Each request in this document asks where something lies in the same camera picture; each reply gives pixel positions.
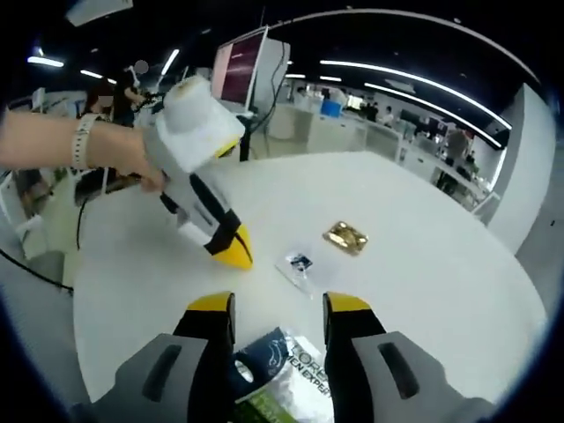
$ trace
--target ceiling light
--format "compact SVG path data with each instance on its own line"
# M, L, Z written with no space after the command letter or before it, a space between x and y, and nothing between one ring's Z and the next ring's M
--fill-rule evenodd
M335 77L319 77L320 79L322 79L323 81L335 81L335 82L341 82L341 78L335 78Z
M104 77L102 77L101 75L94 73L94 72L90 72L89 70L81 70L80 73L82 73L83 75L86 75L88 77L92 77L92 78L96 78L96 79L102 79Z
M177 48L170 54L167 62L165 63L165 67L162 68L162 71L160 72L161 75L167 74L168 68L170 68L170 65L173 64L173 60L178 56L178 53L180 53L180 50Z
M472 123L466 121L464 118L460 117L459 115L455 115L452 112L449 112L447 109L445 108L440 108L439 106L436 106L433 103L429 103L428 101L422 100L422 99L418 99L417 97L414 97L410 94L406 94L406 93L402 93L401 91L396 91L396 90L392 90L391 88L387 88L385 86L380 86L380 85L374 85L374 84L369 84L368 82L364 83L364 86L368 86L370 88L374 88L376 90L380 90L380 91L384 91L386 93L392 93L395 95L399 95L401 97L405 97L406 99L409 100L413 100L413 101L417 101L418 103L423 104L424 106L428 106L430 108L434 108L435 110L450 116L456 120L458 120L460 123L466 125L468 128L472 128L473 130L475 130L476 132L478 132L480 134L480 136L484 137L485 139L487 139L488 141L490 141L492 144L494 144L497 147L501 147L501 144L498 143L495 139L493 139L492 137L490 137L489 135L487 135L483 130L481 130L480 128L478 128L477 126L473 125Z
M372 71L380 71L380 72L386 72L386 73L392 73L394 75L398 75L400 77L405 77L405 78L409 78L409 79L414 79L416 81L419 82L423 82L425 84L429 84L432 85L436 88L439 88L447 93L450 93L452 95L456 95L456 97L458 97L459 99L462 99L464 101L469 102L470 104L472 104L473 106L475 106L476 108L479 108L481 111L487 113L488 115L490 115L493 119L495 119L497 122L501 123L503 126L505 126L508 130L511 129L511 125L505 121L503 118L499 117L498 115L496 115L492 110L490 110L489 108L486 108L486 106L482 106L481 104L479 104L477 101L471 99L470 97L459 93L458 91L453 90L452 88L448 88L445 85L439 84L437 82L434 82L430 79L426 79L426 78L422 78L422 77L418 77L417 75L412 75L411 73L407 73L407 72L402 72L400 70L395 70L395 69L391 69L391 68L384 68L383 66L375 66L373 64L364 64L364 63L352 63L352 62L338 62L335 60L322 60L321 64L334 64L337 66L349 66L349 67L353 67L353 68L362 68L362 69L370 69Z
M58 60L53 59L47 59L47 57L31 56L27 58L27 62L35 64L45 64L47 66L53 66L54 68L62 68L64 66L63 62L59 62Z

